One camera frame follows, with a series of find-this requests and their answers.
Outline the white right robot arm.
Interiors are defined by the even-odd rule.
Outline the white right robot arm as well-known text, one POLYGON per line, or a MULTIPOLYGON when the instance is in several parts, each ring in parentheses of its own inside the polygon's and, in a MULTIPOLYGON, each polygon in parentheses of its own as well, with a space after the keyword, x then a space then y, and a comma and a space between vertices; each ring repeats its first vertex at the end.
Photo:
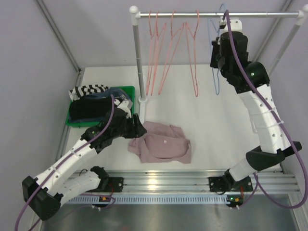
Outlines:
POLYGON ((294 148, 302 149, 300 142, 293 145, 281 129, 270 88, 270 79, 263 64, 248 60, 248 38, 241 32, 232 37, 223 33, 212 41, 213 51, 210 66, 217 68, 231 84, 248 110, 255 126, 260 145, 246 153, 245 158, 224 173, 224 184, 235 191, 252 173, 281 163, 293 155, 294 148))

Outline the mauve tank top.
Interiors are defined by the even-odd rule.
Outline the mauve tank top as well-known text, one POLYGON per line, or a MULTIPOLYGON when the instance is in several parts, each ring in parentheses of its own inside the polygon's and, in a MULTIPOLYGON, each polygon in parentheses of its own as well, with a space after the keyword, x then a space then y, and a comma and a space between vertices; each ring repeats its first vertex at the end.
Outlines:
POLYGON ((150 121, 144 122, 143 126, 147 133, 128 143, 128 151, 137 155, 141 163, 191 163, 191 141, 181 127, 150 121))

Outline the blue wire hanger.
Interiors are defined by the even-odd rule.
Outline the blue wire hanger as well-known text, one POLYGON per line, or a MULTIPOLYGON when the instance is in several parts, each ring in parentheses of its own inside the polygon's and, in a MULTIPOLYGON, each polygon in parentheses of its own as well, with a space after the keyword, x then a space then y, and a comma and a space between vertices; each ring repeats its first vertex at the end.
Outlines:
MULTIPOLYGON (((219 7, 219 12, 225 12, 225 10, 227 9, 227 6, 225 3, 222 3, 219 7)), ((207 34, 208 34, 208 39, 209 39, 209 51, 212 51, 212 45, 211 45, 211 26, 213 27, 215 33, 217 34, 217 36, 219 36, 219 29, 216 28, 215 23, 213 22, 213 20, 211 18, 207 18, 206 20, 207 22, 207 34)), ((219 71, 217 70, 217 72, 214 72, 214 68, 211 68, 212 71, 212 77, 213 77, 213 83, 214 83, 214 88, 215 88, 215 94, 219 95, 220 94, 220 80, 219 80, 219 71)))

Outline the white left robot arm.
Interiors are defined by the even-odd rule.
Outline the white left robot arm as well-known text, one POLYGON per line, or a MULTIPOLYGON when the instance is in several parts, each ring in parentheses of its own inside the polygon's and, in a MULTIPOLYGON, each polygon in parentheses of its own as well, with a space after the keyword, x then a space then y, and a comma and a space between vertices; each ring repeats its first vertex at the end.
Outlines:
POLYGON ((99 124, 87 128, 75 145, 56 163, 36 177, 22 181, 24 201, 42 220, 53 217, 69 200, 87 191, 104 191, 109 176, 103 167, 94 166, 89 173, 70 179, 84 163, 91 160, 114 139, 139 138, 147 132, 138 114, 129 115, 125 110, 110 110, 99 124))

